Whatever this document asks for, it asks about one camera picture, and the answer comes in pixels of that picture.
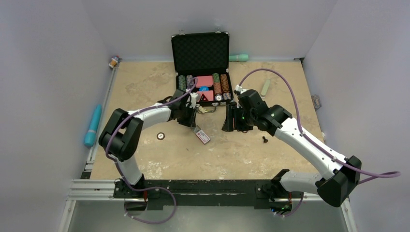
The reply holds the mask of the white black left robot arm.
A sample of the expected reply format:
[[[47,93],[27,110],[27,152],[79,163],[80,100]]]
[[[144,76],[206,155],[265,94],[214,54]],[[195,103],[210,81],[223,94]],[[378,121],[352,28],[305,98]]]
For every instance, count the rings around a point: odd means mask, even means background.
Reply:
[[[110,116],[98,143],[105,156],[116,166],[125,182],[125,191],[133,198],[144,193],[145,178],[138,167],[134,154],[143,130],[159,123],[176,120],[178,124],[195,126],[196,104],[199,94],[176,90],[147,108],[125,111],[116,109]]]

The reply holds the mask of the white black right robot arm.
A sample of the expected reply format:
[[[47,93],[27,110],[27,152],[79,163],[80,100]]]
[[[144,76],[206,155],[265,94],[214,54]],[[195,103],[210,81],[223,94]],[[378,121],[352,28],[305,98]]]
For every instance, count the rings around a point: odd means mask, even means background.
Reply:
[[[237,87],[234,93],[238,102],[227,105],[223,131],[257,127],[292,147],[318,171],[308,174],[284,169],[272,179],[272,192],[279,197],[293,191],[317,194],[329,205],[341,206],[359,184],[361,160],[332,150],[300,128],[297,118],[282,106],[268,107],[256,90]]]

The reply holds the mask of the pale green stapler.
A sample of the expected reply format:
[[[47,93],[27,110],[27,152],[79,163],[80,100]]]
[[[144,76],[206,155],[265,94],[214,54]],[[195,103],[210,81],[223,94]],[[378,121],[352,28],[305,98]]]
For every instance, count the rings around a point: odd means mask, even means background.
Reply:
[[[262,90],[260,92],[260,96],[261,96],[262,99],[264,99],[266,97],[266,94],[269,90],[270,83],[271,83],[270,79],[266,79],[266,81],[264,82],[264,85],[263,85]]]

